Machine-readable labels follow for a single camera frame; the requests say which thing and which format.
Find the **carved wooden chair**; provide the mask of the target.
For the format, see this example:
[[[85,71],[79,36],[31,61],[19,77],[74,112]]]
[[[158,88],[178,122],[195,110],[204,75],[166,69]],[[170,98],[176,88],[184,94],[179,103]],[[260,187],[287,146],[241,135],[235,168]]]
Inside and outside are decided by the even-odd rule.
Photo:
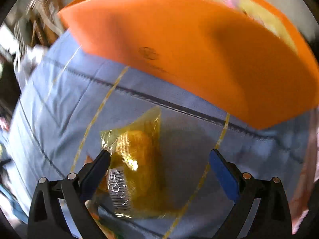
[[[14,37],[19,50],[25,54],[27,47],[50,47],[64,32],[58,12],[63,8],[61,0],[31,0],[25,13],[14,25]]]

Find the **orange cardboard box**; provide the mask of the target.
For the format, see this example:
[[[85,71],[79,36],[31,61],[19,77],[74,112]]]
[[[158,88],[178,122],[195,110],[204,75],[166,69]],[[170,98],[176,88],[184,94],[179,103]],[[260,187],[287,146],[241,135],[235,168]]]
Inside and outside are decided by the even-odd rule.
[[[318,62],[281,13],[297,52],[213,0],[74,0],[59,17],[86,53],[158,77],[264,129],[318,106]]]

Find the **light blue quilted cloth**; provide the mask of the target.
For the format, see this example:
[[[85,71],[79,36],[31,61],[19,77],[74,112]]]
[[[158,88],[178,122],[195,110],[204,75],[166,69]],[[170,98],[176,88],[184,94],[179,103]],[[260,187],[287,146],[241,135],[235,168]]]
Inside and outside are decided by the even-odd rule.
[[[256,129],[65,33],[8,152],[28,238],[317,238],[318,108]]]

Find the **yellow clear cake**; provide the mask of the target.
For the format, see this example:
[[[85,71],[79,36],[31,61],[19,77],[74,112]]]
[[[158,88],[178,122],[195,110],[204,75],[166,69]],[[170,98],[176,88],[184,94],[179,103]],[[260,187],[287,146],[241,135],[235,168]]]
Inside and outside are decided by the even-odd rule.
[[[106,184],[118,217],[164,218],[178,213],[164,172],[160,121],[156,106],[127,126],[100,133],[102,149],[111,156]]]

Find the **pink patterned cloth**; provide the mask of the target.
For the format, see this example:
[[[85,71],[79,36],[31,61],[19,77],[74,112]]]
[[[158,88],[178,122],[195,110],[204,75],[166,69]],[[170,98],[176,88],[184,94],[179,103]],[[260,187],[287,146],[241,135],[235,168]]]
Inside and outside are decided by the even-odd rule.
[[[289,203],[292,218],[292,233],[295,234],[308,213],[307,202],[318,180],[318,127],[310,131],[309,142],[297,187]]]

